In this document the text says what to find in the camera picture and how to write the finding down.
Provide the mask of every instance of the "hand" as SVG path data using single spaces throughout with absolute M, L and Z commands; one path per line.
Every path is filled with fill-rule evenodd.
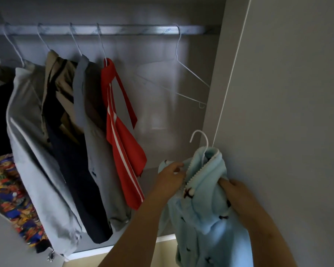
M 223 178 L 220 178 L 218 183 L 224 189 L 228 200 L 239 214 L 239 219 L 246 229 L 250 230 L 255 226 L 260 227 L 272 222 L 270 216 L 244 183 Z
M 166 203 L 181 187 L 186 172 L 181 171 L 184 164 L 173 162 L 165 167 L 157 176 L 156 183 L 152 189 L 152 194 Z

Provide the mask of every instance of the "metal clip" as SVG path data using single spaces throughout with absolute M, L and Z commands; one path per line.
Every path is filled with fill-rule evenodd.
M 49 255 L 48 255 L 48 258 L 47 258 L 47 261 L 49 262 L 52 262 L 54 260 L 54 257 L 55 257 L 55 254 L 54 254 L 54 250 L 49 252 Z

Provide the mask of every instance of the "metal rod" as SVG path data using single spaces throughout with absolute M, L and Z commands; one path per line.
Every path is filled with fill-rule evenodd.
M 102 35 L 177 35 L 175 25 L 99 25 Z M 75 35 L 98 35 L 97 25 L 73 25 Z M 220 25 L 181 25 L 182 35 L 220 34 Z M 37 25 L 6 24 L 9 35 L 37 35 Z M 40 25 L 41 35 L 71 35 L 69 24 Z

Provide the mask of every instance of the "wardrobe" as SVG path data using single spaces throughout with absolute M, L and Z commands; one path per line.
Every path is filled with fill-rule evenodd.
M 228 177 L 245 182 L 273 217 L 298 265 L 334 266 L 334 0 L 0 0 L 0 26 L 5 22 L 41 23 L 41 31 L 70 23 L 213 26 L 211 34 L 185 34 L 178 43 L 178 60 L 210 88 L 176 62 L 178 35 L 102 35 L 138 117 L 134 136 L 147 156 L 143 192 L 161 161 L 182 161 L 205 145 L 198 134 L 189 142 L 203 130 L 222 152 Z M 79 60 L 70 34 L 42 37 Z M 11 39 L 24 59 L 44 65 L 38 35 Z M 96 34 L 75 39 L 102 65 Z M 3 35 L 0 58 L 20 65 Z M 0 215 L 0 231 L 8 233 L 4 221 Z M 36 254 L 18 236 L 15 243 L 5 236 L 0 266 L 62 266 L 107 253 L 121 234 L 102 244 L 83 235 L 75 253 L 55 254 L 52 262 L 51 250 Z M 157 241 L 172 238 L 169 227 Z M 22 252 L 7 256 L 18 246 Z

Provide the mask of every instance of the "yellow surface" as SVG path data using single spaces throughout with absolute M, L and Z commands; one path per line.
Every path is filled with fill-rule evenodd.
M 177 241 L 169 240 L 156 243 L 151 267 L 178 267 L 175 262 Z M 80 258 L 65 262 L 63 267 L 97 267 L 106 254 Z

